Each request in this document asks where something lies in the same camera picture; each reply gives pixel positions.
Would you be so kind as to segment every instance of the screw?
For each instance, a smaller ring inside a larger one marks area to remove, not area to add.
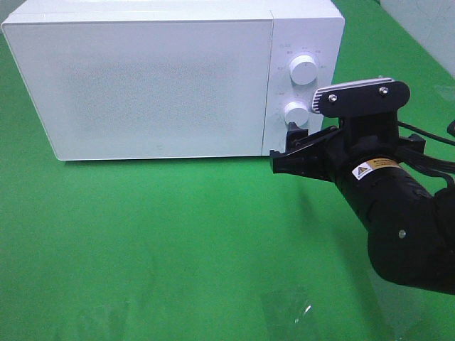
[[[380,87],[379,88],[379,93],[381,96],[385,96],[386,94],[389,93],[389,88],[388,87]]]
[[[336,94],[330,94],[330,95],[328,96],[328,101],[329,101],[330,103],[335,103],[337,99],[338,99],[338,97],[336,96]]]

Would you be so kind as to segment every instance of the microwave control panel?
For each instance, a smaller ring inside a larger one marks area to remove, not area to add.
[[[321,129],[311,100],[331,84],[343,27],[341,16],[274,19],[262,155],[284,151],[289,122],[310,134]]]

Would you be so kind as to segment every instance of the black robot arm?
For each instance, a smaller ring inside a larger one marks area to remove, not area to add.
[[[368,255],[387,281],[455,294],[455,163],[423,154],[425,140],[400,137],[403,82],[379,78],[319,89],[313,111],[338,117],[310,136],[289,125],[285,153],[271,151],[274,173],[334,182],[368,231]],[[448,187],[428,193],[399,163]]]

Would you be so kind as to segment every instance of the black cable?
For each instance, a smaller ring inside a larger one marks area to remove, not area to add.
[[[447,127],[447,132],[455,137],[455,120]]]
[[[413,163],[411,161],[405,161],[405,163],[409,167],[415,169],[419,173],[422,173],[422,174],[425,174],[425,175],[428,175],[428,176],[432,176],[434,178],[443,178],[446,181],[448,188],[455,187],[455,181],[449,174],[446,174],[446,173],[443,173],[443,172],[439,172],[437,170],[425,167],[423,165],[415,164],[415,163]]]
[[[414,151],[405,147],[398,148],[396,150],[396,155],[404,162],[409,161],[417,165],[432,168],[434,170],[455,174],[455,162],[432,158],[431,156],[424,155],[418,151]]]
[[[409,129],[411,131],[414,131],[414,132],[416,132],[418,134],[421,134],[423,136],[426,136],[426,137],[428,137],[430,139],[434,139],[436,141],[442,142],[443,144],[450,144],[451,146],[455,146],[455,141],[449,140],[449,139],[445,139],[444,137],[440,137],[440,136],[434,135],[432,133],[429,133],[428,131],[422,130],[422,129],[417,128],[415,126],[412,126],[411,124],[398,121],[398,125],[402,126],[403,128],[406,128],[406,129]]]

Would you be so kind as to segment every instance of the white wall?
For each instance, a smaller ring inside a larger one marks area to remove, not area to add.
[[[455,77],[455,0],[381,0],[380,3]]]
[[[0,0],[0,23],[25,0]]]

